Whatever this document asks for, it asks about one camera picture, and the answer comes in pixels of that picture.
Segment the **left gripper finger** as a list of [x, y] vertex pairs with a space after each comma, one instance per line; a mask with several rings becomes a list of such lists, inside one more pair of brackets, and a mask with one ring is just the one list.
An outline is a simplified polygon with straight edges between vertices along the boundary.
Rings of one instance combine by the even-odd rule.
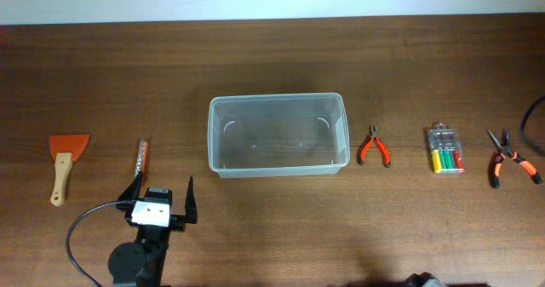
[[193, 184], [192, 176], [190, 177], [188, 182], [184, 209], [185, 209], [186, 224], [197, 224], [198, 210], [197, 210], [196, 199], [194, 195], [194, 184]]
[[133, 179], [131, 184], [118, 197], [118, 201], [136, 200], [140, 196], [142, 183], [143, 183], [143, 172], [138, 171], [136, 173], [136, 177]]

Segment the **orange scraper wooden handle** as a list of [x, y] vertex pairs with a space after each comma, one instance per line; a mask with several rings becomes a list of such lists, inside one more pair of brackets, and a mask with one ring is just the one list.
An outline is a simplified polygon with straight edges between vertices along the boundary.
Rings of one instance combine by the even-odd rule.
[[55, 179], [50, 203], [56, 207], [66, 200], [66, 183], [73, 163], [78, 161], [89, 144], [90, 134], [51, 135], [49, 152], [54, 160]]

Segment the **small orange cutting pliers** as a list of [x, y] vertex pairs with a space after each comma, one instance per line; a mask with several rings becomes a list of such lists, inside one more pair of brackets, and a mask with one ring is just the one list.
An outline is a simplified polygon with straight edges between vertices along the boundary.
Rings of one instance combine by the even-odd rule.
[[366, 140], [359, 149], [358, 161], [360, 165], [365, 165], [366, 155], [372, 145], [376, 145], [381, 153], [382, 164], [385, 168], [391, 167], [391, 154], [387, 147], [382, 142], [379, 136], [378, 127], [375, 125], [370, 126], [370, 133]]

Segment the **clear case coloured screwdrivers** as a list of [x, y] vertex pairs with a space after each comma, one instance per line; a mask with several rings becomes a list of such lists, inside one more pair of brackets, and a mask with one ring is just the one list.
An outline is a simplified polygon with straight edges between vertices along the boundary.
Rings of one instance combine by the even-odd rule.
[[465, 171], [459, 134], [444, 123], [436, 123], [428, 132], [433, 172], [454, 174]]

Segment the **orange black long-nose pliers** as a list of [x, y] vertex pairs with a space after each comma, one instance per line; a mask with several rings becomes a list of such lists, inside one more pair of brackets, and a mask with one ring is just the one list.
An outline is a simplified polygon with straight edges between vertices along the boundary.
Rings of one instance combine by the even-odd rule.
[[542, 177], [539, 174], [536, 166], [530, 161], [521, 157], [517, 152], [512, 149], [510, 145], [510, 137], [506, 130], [502, 132], [501, 140], [499, 140], [490, 130], [487, 130], [486, 133], [496, 147], [496, 153], [490, 161], [489, 168], [490, 185], [492, 188], [499, 189], [501, 186], [500, 172], [502, 169], [502, 164], [506, 158], [511, 159], [518, 166], [522, 167], [535, 184], [542, 184]]

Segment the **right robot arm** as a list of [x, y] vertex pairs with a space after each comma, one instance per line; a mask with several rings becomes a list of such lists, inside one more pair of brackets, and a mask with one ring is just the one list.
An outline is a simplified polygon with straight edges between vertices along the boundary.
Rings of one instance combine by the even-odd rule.
[[404, 283], [405, 287], [447, 287], [431, 273], [412, 274]]

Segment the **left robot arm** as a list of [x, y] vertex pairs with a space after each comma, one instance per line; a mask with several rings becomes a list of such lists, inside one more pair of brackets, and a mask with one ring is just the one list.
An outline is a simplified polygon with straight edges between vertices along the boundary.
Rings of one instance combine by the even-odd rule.
[[118, 210], [126, 222], [137, 229], [135, 240], [117, 246], [110, 254], [108, 270], [115, 286], [159, 286], [172, 232], [185, 232], [198, 222], [193, 179], [188, 182], [185, 213], [171, 212], [173, 193], [169, 189], [147, 188], [140, 196], [144, 174], [136, 174], [118, 197]]

